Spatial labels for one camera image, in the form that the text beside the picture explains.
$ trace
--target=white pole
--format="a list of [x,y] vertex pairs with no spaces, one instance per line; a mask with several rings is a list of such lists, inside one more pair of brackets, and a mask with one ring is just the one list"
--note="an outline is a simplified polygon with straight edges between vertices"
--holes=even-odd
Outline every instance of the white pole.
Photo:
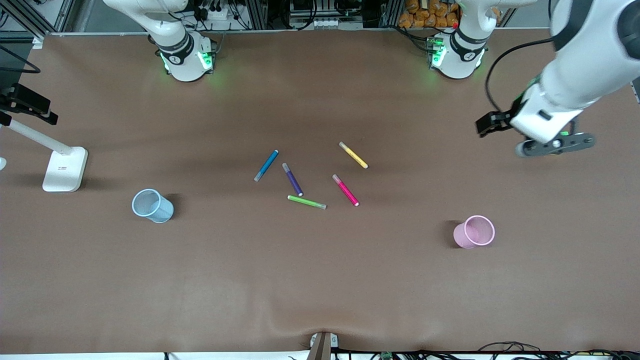
[[55,139],[52,139],[39,131],[35,131],[34,129],[31,129],[26,125],[22,125],[21,123],[15,120],[11,120],[11,124],[7,127],[22,136],[32,139],[33,141],[35,141],[36,143],[39,143],[40,145],[50,148],[51,150],[59,154],[62,154],[62,155],[71,154],[72,149],[69,146],[66,146],[63,143]]

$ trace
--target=purple marker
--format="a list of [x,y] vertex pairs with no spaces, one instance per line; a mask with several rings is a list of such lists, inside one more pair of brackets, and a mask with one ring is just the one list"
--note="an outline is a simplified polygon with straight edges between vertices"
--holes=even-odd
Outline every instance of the purple marker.
[[291,183],[291,186],[293,186],[293,190],[296,191],[298,196],[302,196],[302,189],[300,188],[300,185],[298,185],[298,182],[296,181],[296,178],[293,176],[293,173],[291,172],[291,170],[289,170],[289,166],[287,166],[287,163],[282,163],[282,168],[284,169],[284,172],[287,173],[287,177],[289,178],[289,182]]

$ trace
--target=blue cup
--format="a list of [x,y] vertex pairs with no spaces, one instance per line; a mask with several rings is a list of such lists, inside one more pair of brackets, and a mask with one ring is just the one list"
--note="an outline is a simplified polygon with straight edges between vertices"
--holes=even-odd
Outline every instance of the blue cup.
[[144,189],[133,197],[131,209],[139,217],[161,224],[171,219],[173,204],[154,189]]

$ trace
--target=pile of potatoes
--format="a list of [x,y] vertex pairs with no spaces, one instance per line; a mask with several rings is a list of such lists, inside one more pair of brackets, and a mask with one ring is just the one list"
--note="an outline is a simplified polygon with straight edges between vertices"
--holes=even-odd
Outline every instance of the pile of potatoes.
[[400,15],[398,26],[401,28],[451,28],[455,26],[460,14],[458,4],[447,4],[439,0],[429,0],[429,8],[420,7],[419,0],[406,0],[406,11]]

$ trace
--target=blue marker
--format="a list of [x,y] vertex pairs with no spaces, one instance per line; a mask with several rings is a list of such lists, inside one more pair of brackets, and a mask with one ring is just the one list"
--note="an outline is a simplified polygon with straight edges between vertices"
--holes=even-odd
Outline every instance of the blue marker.
[[278,151],[274,150],[271,153],[271,156],[267,159],[267,161],[264,162],[264,165],[260,168],[260,171],[258,171],[258,174],[253,178],[253,181],[255,181],[256,183],[260,181],[260,178],[264,175],[265,172],[267,172],[267,169],[271,166],[271,164],[273,163],[273,160],[276,160],[277,156],[278,156]]
[[287,173],[287,177],[289,178],[291,186],[293,186],[293,190],[298,194],[298,196],[302,196],[302,189],[300,188],[296,178],[293,176],[291,170],[289,170],[287,163],[282,163],[282,168],[284,169],[284,172]]

